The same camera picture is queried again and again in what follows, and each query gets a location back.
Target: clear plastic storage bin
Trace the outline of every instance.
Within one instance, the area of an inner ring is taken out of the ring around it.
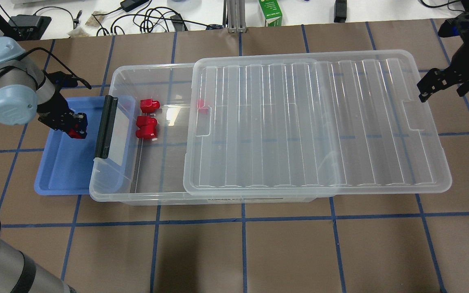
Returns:
[[[116,116],[90,194],[156,205],[443,192],[451,175],[419,79],[402,50],[121,67],[110,95],[137,106]],[[162,105],[156,141],[134,135],[145,98]]]

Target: power adapter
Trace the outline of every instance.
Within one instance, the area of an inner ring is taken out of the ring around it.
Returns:
[[[334,22],[346,21],[346,0],[335,0]]]
[[[51,21],[52,18],[48,16],[19,14],[11,17],[8,24],[13,27],[17,26],[23,38],[30,40],[41,39]]]
[[[121,2],[121,7],[124,11],[130,12],[148,1],[149,0],[124,0]]]

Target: table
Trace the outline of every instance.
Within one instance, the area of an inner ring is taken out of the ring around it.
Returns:
[[[0,0],[2,6],[10,15],[31,15],[44,6],[60,6],[68,9],[75,16],[79,10],[83,11],[81,21],[84,24],[93,11],[113,11],[119,7],[121,0],[57,0],[40,1],[26,4],[13,4],[10,0]],[[430,5],[442,4],[445,0],[426,0]],[[223,0],[185,0],[176,2],[174,0],[153,0],[151,7],[169,6],[181,13],[186,20],[193,20],[204,24],[222,24]],[[300,24],[329,24],[334,19],[334,0],[280,0],[283,11],[283,25]],[[246,0],[246,25],[263,26],[259,16],[259,4],[256,0]],[[460,3],[451,4],[453,9],[462,9]],[[109,29],[113,20],[124,11],[114,13],[105,19],[103,25]],[[70,16],[59,9],[43,10],[39,15],[52,17],[52,23],[47,28],[43,39],[60,39],[68,37],[66,34],[71,30]],[[403,19],[428,19],[428,18],[450,18],[458,15],[456,11],[449,11],[446,7],[430,9],[419,3],[419,0],[349,0],[347,22],[379,22],[385,20]],[[119,24],[127,34],[138,33],[138,28],[132,24],[131,18],[123,19]],[[203,26],[188,24],[190,30],[204,30]],[[95,35],[96,28],[89,26],[85,30],[90,35]]]
[[[421,74],[459,39],[436,20],[315,24],[22,42],[52,48],[106,94],[122,65],[203,57],[402,48]],[[49,72],[52,59],[34,56]],[[438,195],[337,195],[310,203],[127,206],[33,189],[48,129],[0,125],[2,238],[81,293],[469,292],[469,94],[429,100],[454,183]]]

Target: red cube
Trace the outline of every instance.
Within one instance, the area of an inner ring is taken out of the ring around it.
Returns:
[[[138,116],[136,120],[136,125],[138,128],[141,128],[142,126],[146,125],[157,126],[157,124],[157,119],[150,116]]]
[[[153,100],[152,98],[140,100],[140,110],[142,113],[153,113],[158,108],[160,108],[160,102]]]

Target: green box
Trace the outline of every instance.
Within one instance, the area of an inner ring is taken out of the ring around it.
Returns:
[[[278,0],[259,0],[260,12],[265,26],[281,26],[283,14]]]

